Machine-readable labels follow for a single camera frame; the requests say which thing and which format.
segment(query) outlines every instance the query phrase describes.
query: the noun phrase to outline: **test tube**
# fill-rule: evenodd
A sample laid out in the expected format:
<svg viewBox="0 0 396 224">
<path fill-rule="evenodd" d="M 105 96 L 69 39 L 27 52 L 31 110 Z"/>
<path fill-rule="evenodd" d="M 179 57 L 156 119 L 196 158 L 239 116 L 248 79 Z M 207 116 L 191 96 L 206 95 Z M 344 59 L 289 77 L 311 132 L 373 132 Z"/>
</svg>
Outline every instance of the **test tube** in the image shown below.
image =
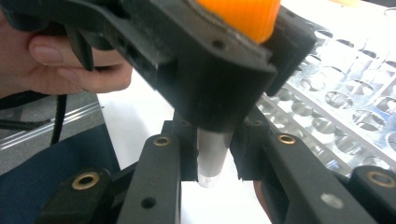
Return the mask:
<svg viewBox="0 0 396 224">
<path fill-rule="evenodd" d="M 211 188 L 219 180 L 233 133 L 214 133 L 198 129 L 198 183 Z"/>
</svg>

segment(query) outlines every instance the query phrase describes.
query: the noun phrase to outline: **transparent tray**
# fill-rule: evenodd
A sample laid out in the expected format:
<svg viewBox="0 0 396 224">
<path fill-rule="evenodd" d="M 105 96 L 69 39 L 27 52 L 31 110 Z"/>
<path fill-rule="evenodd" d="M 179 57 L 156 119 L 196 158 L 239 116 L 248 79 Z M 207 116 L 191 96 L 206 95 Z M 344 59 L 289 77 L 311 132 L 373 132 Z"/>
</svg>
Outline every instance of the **transparent tray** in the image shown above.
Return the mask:
<svg viewBox="0 0 396 224">
<path fill-rule="evenodd" d="M 387 11 L 383 22 L 389 21 Z M 317 44 L 274 97 L 257 103 L 274 129 L 302 138 L 329 169 L 360 165 L 396 171 L 396 38 L 333 31 L 305 21 Z"/>
</svg>

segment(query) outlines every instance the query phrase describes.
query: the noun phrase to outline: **fingernail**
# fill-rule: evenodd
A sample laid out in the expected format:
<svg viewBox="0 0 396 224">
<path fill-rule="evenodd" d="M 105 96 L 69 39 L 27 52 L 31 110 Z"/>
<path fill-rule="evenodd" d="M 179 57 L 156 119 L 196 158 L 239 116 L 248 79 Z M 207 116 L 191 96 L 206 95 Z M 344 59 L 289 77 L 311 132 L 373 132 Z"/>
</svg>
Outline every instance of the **fingernail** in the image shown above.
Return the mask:
<svg viewBox="0 0 396 224">
<path fill-rule="evenodd" d="M 69 79 L 71 81 L 79 82 L 78 75 L 74 71 L 72 71 L 71 69 L 59 68 L 58 69 L 58 73 L 59 73 L 59 75 L 65 77 L 65 78 L 67 78 L 67 79 Z"/>
<path fill-rule="evenodd" d="M 35 59 L 44 64 L 61 63 L 64 59 L 59 50 L 47 46 L 35 46 Z"/>
</svg>

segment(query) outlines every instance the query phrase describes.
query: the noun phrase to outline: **orange cap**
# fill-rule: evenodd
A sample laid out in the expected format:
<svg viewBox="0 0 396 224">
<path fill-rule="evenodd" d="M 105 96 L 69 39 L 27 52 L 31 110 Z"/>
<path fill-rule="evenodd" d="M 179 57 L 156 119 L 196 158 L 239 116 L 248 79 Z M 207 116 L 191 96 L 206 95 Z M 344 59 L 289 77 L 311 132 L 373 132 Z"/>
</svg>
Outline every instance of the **orange cap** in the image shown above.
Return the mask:
<svg viewBox="0 0 396 224">
<path fill-rule="evenodd" d="M 280 0 L 197 0 L 197 2 L 256 43 L 262 43 L 271 36 L 280 7 Z"/>
</svg>

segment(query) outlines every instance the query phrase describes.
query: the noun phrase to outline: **dark blue fabric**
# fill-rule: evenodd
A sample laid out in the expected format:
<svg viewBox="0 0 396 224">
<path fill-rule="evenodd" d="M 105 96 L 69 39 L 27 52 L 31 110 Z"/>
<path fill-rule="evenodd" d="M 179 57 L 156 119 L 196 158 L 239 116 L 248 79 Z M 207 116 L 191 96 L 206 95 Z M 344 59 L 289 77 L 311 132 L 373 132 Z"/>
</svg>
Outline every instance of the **dark blue fabric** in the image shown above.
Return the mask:
<svg viewBox="0 0 396 224">
<path fill-rule="evenodd" d="M 49 147 L 0 176 L 0 223 L 34 223 L 59 184 L 85 167 L 120 170 L 106 126 Z"/>
</svg>

